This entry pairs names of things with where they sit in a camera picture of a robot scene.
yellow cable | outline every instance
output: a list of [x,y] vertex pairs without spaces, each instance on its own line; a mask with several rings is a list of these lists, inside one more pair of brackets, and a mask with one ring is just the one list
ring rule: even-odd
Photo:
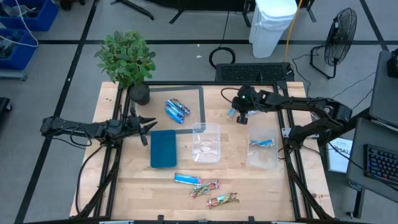
[[291,25],[290,25],[289,35],[287,36],[287,42],[286,42],[286,50],[285,50],[285,59],[284,59],[284,62],[287,61],[287,52],[289,51],[289,40],[290,40],[290,35],[292,34],[292,29],[293,29],[294,23],[295,23],[295,21],[296,21],[297,14],[299,13],[299,10],[300,10],[300,7],[301,7],[301,3],[303,3],[303,0],[300,0],[300,2],[298,3],[296,14],[294,14],[293,21],[292,21],[292,23],[291,23]]

gray floor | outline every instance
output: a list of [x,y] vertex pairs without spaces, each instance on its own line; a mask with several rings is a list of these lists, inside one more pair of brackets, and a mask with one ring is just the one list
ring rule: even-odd
[[[79,40],[85,21],[90,13],[93,0],[87,0],[86,6],[74,4],[70,12],[60,11],[48,32],[35,32],[40,40]],[[115,30],[138,30],[148,40],[183,39],[221,39],[225,25],[226,12],[184,12],[174,25],[168,23],[176,13],[144,1],[136,1],[148,9],[155,20],[122,5],[109,5],[109,1],[100,1],[88,33],[88,40],[103,39]],[[384,40],[398,40],[396,20],[398,19],[396,0],[366,0],[370,11]],[[325,40],[331,20],[338,11],[350,7],[357,12],[358,27],[355,40],[377,40],[359,0],[316,0],[313,13],[317,19],[313,23],[306,11],[300,11],[292,40]],[[248,39],[250,29],[245,26],[242,16],[230,13],[226,39]],[[214,80],[215,71],[208,63],[208,55],[218,45],[150,45],[157,53],[155,63],[157,71],[154,80]],[[237,54],[237,63],[244,62],[281,62],[285,45],[278,45],[269,58],[257,59],[252,56],[249,44],[226,45]],[[60,96],[65,77],[75,54],[77,45],[45,45],[36,50],[28,64],[25,82],[0,80],[0,96],[11,99],[14,110],[8,115],[0,130],[0,222],[13,223],[24,196],[27,184],[43,144],[39,128],[42,119],[51,116]],[[291,45],[289,61],[309,53],[312,45]],[[389,50],[398,46],[389,45]],[[93,58],[99,45],[84,45],[76,71],[63,106],[61,116],[81,122],[91,122],[100,83],[108,80],[96,66]],[[375,72],[380,45],[353,45],[344,62],[338,67],[337,77],[324,79],[310,68],[308,57],[296,60],[299,72],[311,81],[310,96],[331,97],[352,83]],[[228,63],[228,54],[215,55],[217,63]],[[317,57],[315,63],[331,73],[323,57]],[[303,81],[296,72],[295,79]],[[336,99],[353,107],[373,86],[374,77],[368,78],[344,95]],[[355,110],[358,113],[370,104],[366,98]],[[345,135],[352,138],[353,133]],[[67,218],[78,170],[82,163],[83,151],[62,142],[53,141],[40,175],[36,191],[30,203],[25,222]],[[344,175],[326,172],[331,199],[336,217],[349,220],[345,212],[351,211],[356,192],[348,187]],[[398,219],[398,205],[367,192],[363,217],[355,222],[395,223]]]

black plant pot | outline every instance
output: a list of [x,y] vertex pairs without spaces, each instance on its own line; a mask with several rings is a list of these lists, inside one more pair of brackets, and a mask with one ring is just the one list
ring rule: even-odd
[[127,90],[132,101],[144,106],[149,103],[149,86],[146,83],[141,85],[131,85]]

white paper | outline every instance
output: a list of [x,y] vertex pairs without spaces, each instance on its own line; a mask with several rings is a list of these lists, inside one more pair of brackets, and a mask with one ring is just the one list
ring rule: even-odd
[[[336,138],[331,141],[336,149],[338,149],[343,155],[349,157],[351,154],[351,148],[353,147],[352,140]],[[347,173],[348,160],[336,152],[329,144],[327,144],[328,149],[328,170],[334,172]]]

white trash can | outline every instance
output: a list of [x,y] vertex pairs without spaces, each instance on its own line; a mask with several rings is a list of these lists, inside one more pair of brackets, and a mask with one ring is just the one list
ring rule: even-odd
[[249,36],[256,58],[271,56],[296,11],[295,0],[256,0]]

